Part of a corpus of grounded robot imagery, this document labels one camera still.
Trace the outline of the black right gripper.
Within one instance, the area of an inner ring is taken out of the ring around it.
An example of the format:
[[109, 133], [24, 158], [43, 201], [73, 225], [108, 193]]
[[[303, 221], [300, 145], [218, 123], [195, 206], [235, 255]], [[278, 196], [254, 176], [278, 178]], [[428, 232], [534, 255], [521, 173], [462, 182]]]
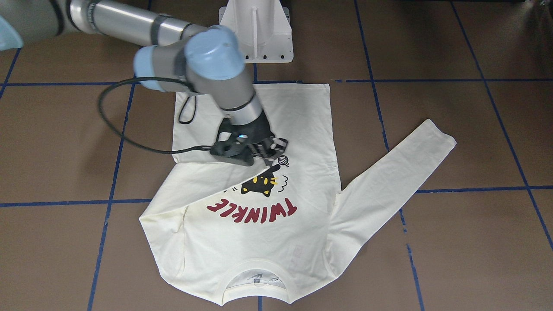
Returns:
[[260, 114], [245, 125], [233, 125], [226, 117], [219, 125], [210, 154], [217, 161], [246, 167], [254, 164], [254, 157], [260, 157], [267, 167], [271, 167], [275, 153], [284, 153], [288, 143], [288, 140], [275, 137], [271, 132], [266, 114]]

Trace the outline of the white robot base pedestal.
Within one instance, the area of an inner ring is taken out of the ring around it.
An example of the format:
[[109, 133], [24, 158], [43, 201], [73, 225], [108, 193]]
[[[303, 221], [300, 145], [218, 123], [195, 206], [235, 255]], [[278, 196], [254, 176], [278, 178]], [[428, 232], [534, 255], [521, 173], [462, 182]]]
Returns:
[[286, 0], [229, 0], [219, 8], [219, 24], [233, 31], [245, 63], [290, 63], [289, 6]]

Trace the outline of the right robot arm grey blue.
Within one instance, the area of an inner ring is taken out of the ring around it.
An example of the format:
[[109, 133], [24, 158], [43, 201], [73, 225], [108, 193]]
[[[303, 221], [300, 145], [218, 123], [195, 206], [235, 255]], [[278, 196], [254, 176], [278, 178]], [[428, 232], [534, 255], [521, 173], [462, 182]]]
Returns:
[[133, 146], [147, 149], [109, 122], [103, 100], [115, 87], [140, 83], [150, 90], [185, 92], [192, 98], [210, 95], [223, 113], [213, 145], [173, 150], [172, 154], [202, 150], [219, 162], [250, 167], [260, 158], [270, 167], [285, 152], [288, 141], [271, 131], [245, 71], [237, 37], [226, 26], [200, 26], [114, 0], [1, 2], [3, 51], [73, 32], [140, 45], [133, 60], [135, 77], [108, 87], [98, 98], [105, 124]]

